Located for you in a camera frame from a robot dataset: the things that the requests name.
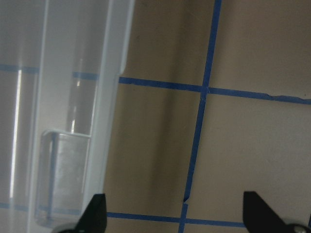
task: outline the blue painter's tape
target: blue painter's tape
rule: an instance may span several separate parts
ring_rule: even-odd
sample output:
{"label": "blue painter's tape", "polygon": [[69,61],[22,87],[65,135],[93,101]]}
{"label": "blue painter's tape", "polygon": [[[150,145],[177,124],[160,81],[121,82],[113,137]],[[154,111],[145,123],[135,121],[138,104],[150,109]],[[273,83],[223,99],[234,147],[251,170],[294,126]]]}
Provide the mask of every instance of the blue painter's tape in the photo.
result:
{"label": "blue painter's tape", "polygon": [[187,211],[188,211],[188,204],[183,203],[181,214],[180,214],[180,221],[178,226],[178,233],[183,233],[185,229],[185,221],[187,217]]}
{"label": "blue painter's tape", "polygon": [[210,226],[245,228],[244,224],[241,222],[227,222],[227,221],[214,221],[214,220],[202,220],[202,219],[187,218],[186,223],[188,223],[188,224],[199,224],[199,225],[210,225]]}
{"label": "blue painter's tape", "polygon": [[23,73],[28,73],[28,74],[39,73],[39,68],[37,67],[21,67],[21,66],[6,65],[6,64],[0,64],[0,70],[6,71],[6,72],[18,72],[21,70]]}
{"label": "blue painter's tape", "polygon": [[179,222],[178,217],[165,217],[165,216],[151,216],[151,215],[134,215],[134,214],[123,214],[123,213],[112,213],[107,212],[108,217],[125,218],[125,219],[136,219],[136,220],[147,220],[157,222]]}
{"label": "blue painter's tape", "polygon": [[185,221],[187,217],[188,205],[185,202],[189,199],[190,193],[191,193],[193,174],[194,174],[195,163],[196,163],[196,158],[198,154],[202,124],[203,124],[206,98],[208,94],[208,85],[209,85],[209,80],[210,80],[212,64],[213,64],[213,56],[214,56],[214,50],[215,50],[215,44],[216,44],[216,35],[217,35],[217,29],[218,29],[221,4],[222,4],[222,0],[215,0],[213,17],[212,17],[212,26],[210,30],[208,50],[207,50],[207,61],[205,64],[200,103],[199,103],[199,108],[198,108],[196,124],[195,124],[195,131],[194,131],[191,156],[190,156],[190,164],[188,168],[188,175],[187,175],[186,188],[185,188],[185,194],[184,194],[184,203],[183,203],[183,208],[181,211],[181,217],[180,217],[181,219],[179,223],[178,233],[184,232],[184,225],[185,225]]}
{"label": "blue painter's tape", "polygon": [[221,6],[222,6],[222,0],[215,0],[212,25],[211,25],[210,34],[209,34],[205,71],[204,71],[204,76],[203,76],[203,85],[202,85],[206,87],[208,87],[209,80],[210,80],[210,74],[212,70]]}
{"label": "blue painter's tape", "polygon": [[201,92],[201,89],[202,89],[202,87],[198,85],[170,83],[170,82],[161,82],[161,81],[153,81],[153,80],[145,80],[145,79],[134,79],[134,78],[126,78],[126,77],[120,77],[119,83],[132,84],[132,85],[138,85],[138,86],[159,87],[159,88],[183,90],[183,91],[194,91],[194,92]]}
{"label": "blue painter's tape", "polygon": [[[0,208],[1,209],[10,209],[11,205],[8,204],[8,203],[0,202]],[[14,205],[13,209],[14,210],[18,210],[18,211],[23,211],[23,212],[27,212],[28,211],[28,207],[24,206],[24,205]]]}
{"label": "blue painter's tape", "polygon": [[85,79],[85,80],[98,80],[98,74],[93,74],[93,73],[73,72],[72,76],[74,78]]}
{"label": "blue painter's tape", "polygon": [[305,99],[301,99],[299,97],[294,97],[294,96],[270,96],[268,94],[259,93],[259,92],[238,91],[238,90],[230,90],[230,89],[222,89],[222,88],[214,88],[214,87],[210,87],[209,92],[211,94],[223,95],[223,96],[235,96],[235,97],[259,99],[259,100],[273,100],[273,101],[280,101],[280,102],[311,104],[310,99],[305,100]]}

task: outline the metal screw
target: metal screw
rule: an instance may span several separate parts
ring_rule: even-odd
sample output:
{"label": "metal screw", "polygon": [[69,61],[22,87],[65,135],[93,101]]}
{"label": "metal screw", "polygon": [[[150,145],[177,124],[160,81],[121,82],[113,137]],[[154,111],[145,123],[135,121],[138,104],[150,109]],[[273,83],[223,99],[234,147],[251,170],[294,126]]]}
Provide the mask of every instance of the metal screw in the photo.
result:
{"label": "metal screw", "polygon": [[304,229],[303,227],[300,227],[300,226],[295,226],[294,231],[296,233],[307,233],[306,229]]}

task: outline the clear plastic container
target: clear plastic container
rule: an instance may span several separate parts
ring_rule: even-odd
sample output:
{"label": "clear plastic container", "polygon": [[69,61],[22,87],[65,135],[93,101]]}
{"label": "clear plastic container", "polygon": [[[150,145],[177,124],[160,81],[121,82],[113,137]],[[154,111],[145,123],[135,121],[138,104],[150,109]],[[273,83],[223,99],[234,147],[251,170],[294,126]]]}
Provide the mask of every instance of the clear plastic container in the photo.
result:
{"label": "clear plastic container", "polygon": [[102,192],[133,7],[0,2],[1,232],[51,232]]}

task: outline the cardboard surface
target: cardboard surface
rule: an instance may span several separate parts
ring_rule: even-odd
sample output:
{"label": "cardboard surface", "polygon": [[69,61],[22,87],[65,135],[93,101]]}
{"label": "cardboard surface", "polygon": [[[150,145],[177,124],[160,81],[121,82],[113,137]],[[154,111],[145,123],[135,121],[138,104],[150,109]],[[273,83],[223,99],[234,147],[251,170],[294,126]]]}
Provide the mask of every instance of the cardboard surface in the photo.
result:
{"label": "cardboard surface", "polygon": [[[223,0],[209,86],[311,98],[310,3]],[[201,85],[213,5],[137,0],[122,76]],[[109,212],[180,217],[199,98],[119,85]],[[282,218],[307,224],[310,121],[309,105],[208,95],[187,218],[242,222],[243,191],[255,190]],[[172,223],[108,221],[111,232],[178,231]],[[186,224],[184,232],[247,231]]]}
{"label": "cardboard surface", "polygon": [[311,1],[223,0],[211,87],[311,98]]}
{"label": "cardboard surface", "polygon": [[109,212],[180,216],[199,98],[119,85],[104,189]]}
{"label": "cardboard surface", "polygon": [[189,218],[242,222],[243,191],[307,224],[311,188],[308,105],[210,95]]}
{"label": "cardboard surface", "polygon": [[177,232],[178,223],[108,218],[105,233],[159,233]]}
{"label": "cardboard surface", "polygon": [[184,233],[248,233],[246,228],[186,224]]}
{"label": "cardboard surface", "polygon": [[201,85],[213,0],[136,1],[123,76]]}

